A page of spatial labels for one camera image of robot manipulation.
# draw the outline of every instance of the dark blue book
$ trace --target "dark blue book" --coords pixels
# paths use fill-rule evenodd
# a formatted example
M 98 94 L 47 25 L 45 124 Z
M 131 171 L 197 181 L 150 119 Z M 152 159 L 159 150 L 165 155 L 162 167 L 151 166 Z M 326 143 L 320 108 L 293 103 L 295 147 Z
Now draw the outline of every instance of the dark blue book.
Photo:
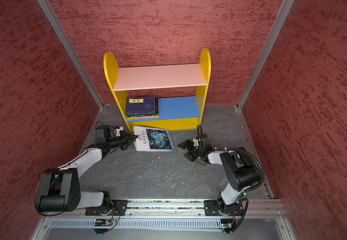
M 125 115 L 127 117 L 154 114 L 157 114 L 155 113 L 155 97 L 127 97 L 127 103 L 125 104 Z

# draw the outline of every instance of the yellow label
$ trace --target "yellow label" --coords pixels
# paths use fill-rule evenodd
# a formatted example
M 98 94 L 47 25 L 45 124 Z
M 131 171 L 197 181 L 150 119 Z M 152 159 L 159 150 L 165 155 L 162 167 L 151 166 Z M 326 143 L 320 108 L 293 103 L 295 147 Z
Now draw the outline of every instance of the yellow label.
M 142 103 L 144 102 L 144 99 L 129 99 L 129 103 Z

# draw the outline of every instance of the black bracket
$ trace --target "black bracket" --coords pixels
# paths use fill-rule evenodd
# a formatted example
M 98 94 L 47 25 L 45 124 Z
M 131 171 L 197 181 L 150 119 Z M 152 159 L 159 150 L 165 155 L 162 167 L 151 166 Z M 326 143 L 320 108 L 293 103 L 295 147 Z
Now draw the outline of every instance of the black bracket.
M 124 216 L 125 210 L 127 210 L 127 200 L 111 200 L 112 202 L 112 208 L 117 208 L 119 210 L 120 216 Z M 113 210 L 108 213 L 108 215 L 103 216 L 100 214 L 101 209 L 100 207 L 88 207 L 85 209 L 85 215 L 86 216 L 101 216 L 101 217 L 112 217 L 113 215 Z
M 235 212 L 235 216 L 242 216 L 243 215 L 243 204 L 241 202 L 235 203 L 235 206 L 228 212 L 228 216 L 233 216 L 233 212 Z M 204 201 L 204 212 L 206 216 L 223 216 L 220 211 L 219 207 L 217 205 L 216 200 L 205 200 Z

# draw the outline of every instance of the pink shelf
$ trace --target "pink shelf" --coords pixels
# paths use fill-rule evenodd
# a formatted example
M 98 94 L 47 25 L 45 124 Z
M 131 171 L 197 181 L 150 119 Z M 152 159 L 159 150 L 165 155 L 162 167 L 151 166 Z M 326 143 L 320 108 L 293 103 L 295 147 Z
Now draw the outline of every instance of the pink shelf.
M 205 86 L 200 64 L 120 68 L 114 91 Z

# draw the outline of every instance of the metal corner post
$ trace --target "metal corner post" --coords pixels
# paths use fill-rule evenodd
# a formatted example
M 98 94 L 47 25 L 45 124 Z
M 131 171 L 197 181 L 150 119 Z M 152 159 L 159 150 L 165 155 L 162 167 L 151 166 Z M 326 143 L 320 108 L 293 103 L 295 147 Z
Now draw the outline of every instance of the metal corner post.
M 240 97 L 239 103 L 238 103 L 238 109 L 242 109 L 244 103 L 247 100 L 247 97 L 256 81 L 256 78 L 258 77 L 260 70 L 262 69 L 264 62 L 267 59 L 268 54 L 271 51 L 271 48 L 280 32 L 280 29 L 283 26 L 284 21 L 286 20 L 286 17 L 288 15 L 288 12 L 290 12 L 290 9 L 292 7 L 292 4 L 294 3 L 294 0 L 284 0 L 278 15 L 272 25 L 271 31 L 268 34 L 267 40 L 264 43 L 262 52 L 260 53 L 260 56 L 258 58 L 258 61 L 256 62 L 256 65 L 252 71 L 251 77 L 249 78 L 246 88 L 244 89 L 244 92 L 242 94 L 242 96 Z
M 102 109 L 104 107 L 103 100 L 101 99 L 99 93 L 97 92 L 94 84 L 91 81 L 91 78 L 89 77 L 82 62 L 80 61 L 79 56 L 77 55 L 75 49 L 73 48 L 71 42 L 69 41 L 67 34 L 63 30 L 63 27 L 61 26 L 58 18 L 56 17 L 56 14 L 52 9 L 51 4 L 49 3 L 48 0 L 37 0 L 37 2 L 39 3 L 41 9 L 46 15 L 49 23 L 52 25 L 54 31 L 56 32 L 56 35 L 59 37 L 61 43 L 63 44 L 72 62 L 75 64 L 76 69 L 80 73 L 80 76 L 82 77 L 85 84 L 87 85 L 87 88 L 89 89 L 92 96 L 94 97 L 97 105 L 99 106 L 100 109 Z

